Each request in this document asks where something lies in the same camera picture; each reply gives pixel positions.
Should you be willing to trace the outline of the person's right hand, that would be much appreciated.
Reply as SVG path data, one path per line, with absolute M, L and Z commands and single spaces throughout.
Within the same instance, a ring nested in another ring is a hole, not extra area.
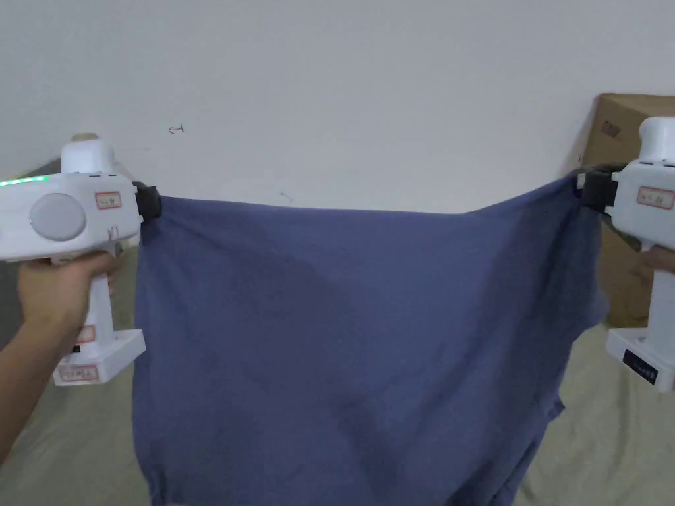
M 674 275 L 674 251 L 653 246 L 639 254 L 639 267 L 650 271 L 665 271 Z

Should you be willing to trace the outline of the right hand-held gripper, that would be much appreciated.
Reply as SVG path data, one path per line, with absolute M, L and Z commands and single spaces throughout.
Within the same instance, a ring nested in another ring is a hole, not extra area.
M 607 216 L 620 233 L 642 249 L 674 248 L 674 118 L 649 117 L 639 128 L 637 160 L 579 170 L 581 202 Z M 656 269 L 645 329 L 609 332 L 609 355 L 660 393 L 674 390 L 674 275 Z

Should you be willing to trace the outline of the person's left hand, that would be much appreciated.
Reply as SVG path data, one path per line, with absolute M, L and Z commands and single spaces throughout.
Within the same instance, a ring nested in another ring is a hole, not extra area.
M 62 265 L 31 260 L 21 265 L 18 295 L 24 323 L 40 334 L 72 345 L 88 314 L 95 278 L 108 279 L 119 261 L 106 252 L 85 254 Z

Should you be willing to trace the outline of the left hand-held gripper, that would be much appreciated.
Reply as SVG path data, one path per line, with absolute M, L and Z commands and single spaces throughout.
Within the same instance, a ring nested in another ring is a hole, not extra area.
M 63 147 L 58 173 L 1 182 L 1 259 L 60 265 L 97 250 L 116 256 L 160 215 L 156 188 L 132 180 L 109 142 L 78 134 Z M 53 380 L 62 387 L 108 383 L 145 348 L 141 330 L 114 328 L 109 283 L 101 275 L 91 284 L 76 346 Z

